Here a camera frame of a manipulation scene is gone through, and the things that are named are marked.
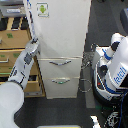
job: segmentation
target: white panel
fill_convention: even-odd
[[[58,77],[79,77],[82,59],[56,59],[56,60],[41,60],[38,61],[42,78],[58,78]]]
[[[48,18],[38,16],[38,2],[48,4]],[[36,35],[41,43],[38,58],[82,56],[91,0],[30,0],[30,3]]]
[[[52,82],[52,79],[44,80],[47,99],[52,98],[76,98],[79,79],[74,78],[64,84]]]

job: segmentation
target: drawer handle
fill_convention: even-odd
[[[70,62],[71,62],[71,60],[66,60],[66,61],[63,62],[63,63],[57,63],[57,62],[53,62],[53,61],[50,61],[49,63],[55,64],[55,65],[58,65],[58,66],[62,66],[62,65],[68,64],[68,63],[70,63]]]
[[[9,59],[7,58],[7,60],[5,61],[0,61],[0,63],[8,63]]]
[[[56,80],[52,80],[52,82],[55,82],[57,84],[65,84],[68,81],[70,81],[70,79],[56,79]]]

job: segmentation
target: sticker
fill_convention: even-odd
[[[13,38],[12,33],[7,33],[8,38]]]
[[[12,69],[12,67],[9,67],[8,69]]]
[[[19,55],[20,53],[13,53],[14,58],[18,58]]]
[[[38,16],[48,17],[49,16],[48,4],[47,3],[37,3],[37,12],[38,12]]]
[[[5,55],[0,55],[1,58],[5,57]]]

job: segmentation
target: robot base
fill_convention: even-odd
[[[112,99],[112,100],[107,100],[103,96],[100,95],[100,93],[97,91],[95,87],[95,79],[94,79],[94,70],[91,68],[91,78],[92,78],[92,89],[93,89],[93,94],[96,98],[96,100],[101,104],[105,106],[117,106],[120,103],[120,99]]]

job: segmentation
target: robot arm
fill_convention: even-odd
[[[14,114],[22,107],[33,57],[39,52],[38,40],[31,40],[17,58],[8,81],[0,85],[0,128],[18,128]]]

